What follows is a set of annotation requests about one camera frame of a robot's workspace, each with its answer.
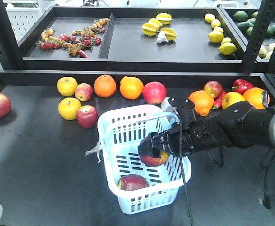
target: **cable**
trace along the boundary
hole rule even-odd
[[[270,160],[268,163],[264,164],[269,156],[272,154]],[[265,155],[264,159],[260,163],[260,167],[265,170],[264,173],[264,182],[263,182],[263,187],[264,187],[264,200],[262,204],[265,206],[266,209],[271,208],[271,201],[269,197],[269,190],[268,190],[268,184],[267,184],[267,179],[268,179],[268,172],[271,167],[271,165],[275,162],[275,149],[269,149],[267,154]]]
[[[220,147],[219,148],[219,158],[220,158],[220,162],[218,162],[216,159],[214,159],[211,155],[210,149],[208,150],[208,154],[209,157],[211,158],[211,160],[213,161],[213,163],[218,166],[218,167],[223,167],[224,166],[224,159],[223,159],[223,148]]]
[[[180,115],[177,112],[177,110],[175,109],[174,111],[178,116],[179,124],[180,124],[180,127],[179,127],[179,159],[180,159],[180,167],[181,167],[181,176],[183,178],[183,183],[184,183],[184,188],[185,188],[185,193],[186,193],[186,205],[187,205],[187,208],[188,208],[190,225],[194,226],[193,217],[192,217],[192,213],[191,213],[191,207],[190,207],[190,201],[189,201],[189,196],[188,196],[188,190],[187,190],[187,187],[186,187],[185,171],[184,171],[182,148],[181,148],[181,146],[182,146],[183,123],[182,123],[182,120],[181,120]]]

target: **light blue basket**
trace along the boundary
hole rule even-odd
[[[183,185],[180,160],[170,156],[162,166],[149,167],[138,156],[138,145],[150,132],[162,132],[176,122],[174,113],[163,112],[154,105],[138,105],[108,111],[98,120],[99,138],[107,182],[118,196],[120,209],[134,214],[174,202],[178,189]],[[191,164],[183,158],[186,181],[191,177]],[[139,174],[147,179],[149,187],[135,191],[123,191],[118,186],[120,177]]]

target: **red chili pepper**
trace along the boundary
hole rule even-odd
[[[223,90],[221,95],[214,101],[212,109],[219,109],[222,104],[222,99],[225,96],[226,92]]]
[[[89,58],[89,56],[81,49],[78,51],[78,54],[83,58]]]
[[[244,79],[237,79],[233,83],[232,91],[243,95],[243,93],[245,91],[247,91],[248,89],[251,89],[253,87],[255,87],[255,86],[253,84],[251,84],[249,81],[246,81]]]

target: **cherry tomato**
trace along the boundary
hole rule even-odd
[[[46,50],[47,49],[47,45],[43,42],[40,44],[40,47],[43,49],[43,50]]]

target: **lemon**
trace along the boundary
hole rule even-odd
[[[156,35],[157,27],[154,26],[152,23],[144,23],[142,26],[142,30],[145,35],[153,36]]]
[[[208,35],[211,42],[219,43],[224,39],[223,33],[221,32],[210,32]]]
[[[224,39],[222,40],[221,44],[224,44],[224,43],[226,43],[226,42],[232,42],[231,38],[229,38],[229,37],[224,38]]]
[[[155,19],[155,18],[151,18],[148,23],[151,23],[153,24],[155,27],[157,27],[157,29],[161,28],[162,27],[162,23],[158,20],[158,19]]]
[[[215,27],[220,27],[221,26],[221,22],[217,19],[213,20],[211,23],[211,27],[214,29]]]
[[[207,13],[205,16],[204,16],[204,20],[208,23],[212,23],[213,20],[215,20],[215,16],[211,13]]]
[[[171,29],[171,28],[164,27],[164,28],[162,29],[162,32],[165,33],[166,38],[167,38],[169,41],[172,41],[172,40],[176,39],[176,37],[177,37],[176,31],[173,30],[173,29]]]
[[[226,42],[219,47],[219,51],[224,55],[231,55],[237,51],[237,47],[231,42]]]
[[[159,13],[156,15],[156,19],[159,20],[162,24],[170,24],[172,20],[172,16],[168,13]]]
[[[214,31],[223,33],[223,28],[222,27],[215,27]]]
[[[263,59],[264,57],[266,57],[266,53],[267,53],[266,48],[264,46],[261,46],[258,53],[259,57]]]
[[[73,97],[63,99],[58,105],[58,111],[62,118],[74,120],[77,118],[77,111],[81,107],[81,102]]]
[[[268,50],[273,51],[275,48],[275,42],[268,45]]]

